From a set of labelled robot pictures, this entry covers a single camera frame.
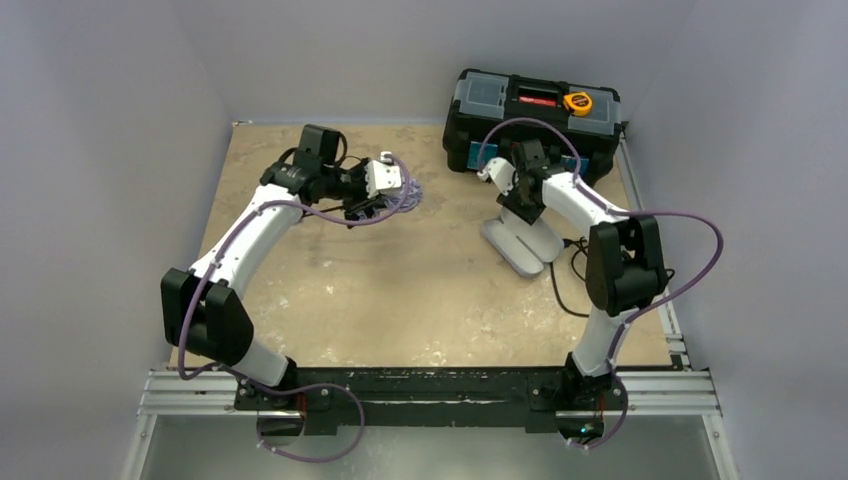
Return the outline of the lavender umbrella case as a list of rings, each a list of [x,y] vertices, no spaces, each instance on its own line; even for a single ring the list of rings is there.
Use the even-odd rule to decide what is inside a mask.
[[[484,238],[524,278],[535,278],[564,250],[563,238],[542,217],[531,223],[502,207],[481,226]]]

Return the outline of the lavender folding umbrella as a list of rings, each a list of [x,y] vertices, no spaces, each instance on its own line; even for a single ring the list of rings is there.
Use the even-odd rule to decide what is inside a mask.
[[[423,187],[416,180],[404,180],[397,189],[383,191],[375,196],[343,206],[343,218],[351,222],[349,228],[374,225],[396,214],[410,213],[423,201]]]

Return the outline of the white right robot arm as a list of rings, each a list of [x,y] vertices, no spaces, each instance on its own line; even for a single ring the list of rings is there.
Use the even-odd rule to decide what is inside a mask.
[[[563,239],[543,219],[552,210],[587,240],[585,287],[592,303],[586,328],[570,356],[584,378],[609,374],[631,315],[646,310],[668,284],[658,222],[618,209],[577,170],[554,165],[537,140],[513,147],[480,172],[499,191],[501,211],[483,224],[486,239],[525,277],[558,258]]]

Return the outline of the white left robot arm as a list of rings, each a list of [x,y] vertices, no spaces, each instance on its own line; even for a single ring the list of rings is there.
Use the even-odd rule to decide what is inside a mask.
[[[375,222],[383,195],[373,175],[388,168],[395,187],[397,166],[385,156],[345,166],[346,153],[340,131],[304,126],[298,145],[263,171],[247,207],[223,237],[190,267],[164,274],[164,334],[180,366],[192,353],[268,387],[295,386],[294,361],[262,343],[242,299],[272,248],[304,216],[319,215],[314,206],[320,201],[340,202],[345,213],[338,221],[349,228]]]

